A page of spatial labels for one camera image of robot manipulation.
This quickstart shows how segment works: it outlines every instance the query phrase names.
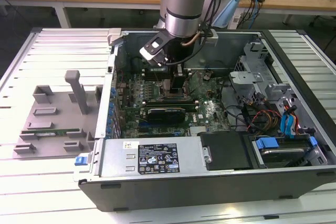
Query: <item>robotic arm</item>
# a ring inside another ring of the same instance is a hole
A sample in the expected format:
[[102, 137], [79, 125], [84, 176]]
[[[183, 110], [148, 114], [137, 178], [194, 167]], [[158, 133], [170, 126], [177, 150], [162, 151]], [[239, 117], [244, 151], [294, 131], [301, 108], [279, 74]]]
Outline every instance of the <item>robotic arm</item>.
[[[146, 43], [140, 53], [152, 66], [170, 68], [171, 91], [182, 87], [185, 79], [184, 62], [201, 50], [210, 32], [210, 25], [214, 21], [223, 21], [222, 10], [225, 10], [230, 2], [232, 0], [161, 0], [160, 14], [161, 20], [164, 21], [164, 29]], [[233, 2], [231, 16], [239, 0]], [[201, 36], [204, 37], [202, 45], [194, 52], [195, 42]]]

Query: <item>cable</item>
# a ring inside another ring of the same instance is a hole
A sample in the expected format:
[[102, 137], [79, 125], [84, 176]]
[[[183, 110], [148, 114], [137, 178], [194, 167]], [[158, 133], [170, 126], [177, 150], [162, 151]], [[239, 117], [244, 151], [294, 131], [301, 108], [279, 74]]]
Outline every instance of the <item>cable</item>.
[[252, 25], [253, 25], [253, 23], [254, 23], [254, 20], [256, 19], [256, 15], [257, 15], [257, 13], [258, 13], [259, 11], [258, 11], [258, 9], [256, 10], [256, 13], [254, 14], [254, 16], [253, 16], [253, 19], [252, 19], [252, 21], [251, 21], [251, 23], [249, 24], [249, 26], [248, 26], [248, 29], [251, 29], [251, 27], [252, 27]]
[[245, 14], [243, 15], [243, 17], [242, 17], [241, 21], [238, 23], [238, 26], [237, 26], [237, 27], [239, 27], [240, 25], [242, 25], [242, 24], [246, 21], [245, 18], [247, 17], [247, 15], [249, 15], [249, 17], [248, 17], [247, 19], [249, 19], [249, 18], [251, 17], [251, 14], [249, 13], [249, 11], [250, 11], [252, 5], [253, 5], [253, 8], [252, 8], [252, 9], [254, 9], [254, 4], [255, 4], [255, 2], [254, 2], [253, 0], [251, 0], [251, 1], [250, 1], [250, 6], [249, 6], [248, 10], [247, 10], [247, 11], [245, 12]]
[[326, 45], [326, 47], [324, 48], [323, 52], [325, 52], [327, 50], [327, 48], [330, 46], [330, 44], [332, 43], [332, 41], [336, 38], [336, 35], [334, 35], [334, 37], [331, 38], [331, 40], [328, 42], [328, 44]]
[[195, 34], [195, 36], [189, 41], [189, 42], [182, 42], [181, 43], [181, 46], [183, 46], [183, 47], [188, 47], [188, 46], [190, 46], [192, 43], [194, 43], [197, 39], [198, 39], [198, 37], [201, 35], [201, 31], [198, 31], [197, 32], [197, 34]]
[[15, 9], [15, 7], [8, 1], [8, 0], [4, 0], [5, 2], [7, 2], [8, 3], [8, 5], [10, 5], [14, 10], [15, 10], [15, 12], [18, 14], [18, 15], [20, 15], [20, 17], [27, 23], [27, 25], [30, 27], [30, 28], [32, 28], [32, 25], [31, 25], [31, 23], [18, 11], [18, 10], [16, 10]]

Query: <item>white slotted table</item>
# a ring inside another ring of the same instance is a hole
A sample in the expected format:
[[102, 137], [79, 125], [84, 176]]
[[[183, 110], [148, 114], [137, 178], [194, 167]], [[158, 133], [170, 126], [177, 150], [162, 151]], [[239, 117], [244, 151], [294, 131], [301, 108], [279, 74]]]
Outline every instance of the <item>white slotted table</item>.
[[[31, 33], [0, 81], [0, 223], [330, 223], [336, 220], [336, 183], [299, 199], [196, 207], [100, 212], [73, 181], [73, 158], [12, 159], [38, 84], [70, 91], [68, 69], [85, 90], [102, 85], [110, 48], [107, 29], [43, 29]], [[265, 220], [265, 215], [279, 219]]]

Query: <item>blue release tab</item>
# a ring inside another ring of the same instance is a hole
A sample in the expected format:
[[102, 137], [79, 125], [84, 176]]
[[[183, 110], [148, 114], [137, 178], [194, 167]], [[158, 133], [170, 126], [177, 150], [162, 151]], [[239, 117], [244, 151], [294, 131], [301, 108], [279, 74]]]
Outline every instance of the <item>blue release tab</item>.
[[79, 165], [88, 165], [88, 158], [87, 157], [76, 157], [75, 166], [79, 166]]
[[310, 140], [310, 143], [313, 147], [317, 146], [317, 141], [316, 141], [315, 137], [311, 136], [309, 138], [309, 140]]
[[256, 144], [258, 149], [279, 147], [275, 137], [261, 137], [256, 141]]
[[112, 89], [111, 89], [111, 95], [114, 97], [114, 96], [116, 96], [116, 94], [117, 94], [116, 89], [115, 89], [115, 88], [112, 88]]

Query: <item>sticker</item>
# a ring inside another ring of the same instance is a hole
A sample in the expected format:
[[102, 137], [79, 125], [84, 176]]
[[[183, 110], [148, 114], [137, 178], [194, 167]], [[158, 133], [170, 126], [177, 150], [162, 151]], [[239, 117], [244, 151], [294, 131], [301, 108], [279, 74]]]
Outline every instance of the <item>sticker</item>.
[[123, 149], [137, 149], [138, 146], [139, 146], [139, 141], [130, 141], [130, 142], [122, 143]]
[[138, 154], [138, 172], [142, 175], [180, 172], [176, 144], [139, 145]]
[[49, 133], [35, 133], [36, 136], [56, 136], [56, 133], [49, 132]]

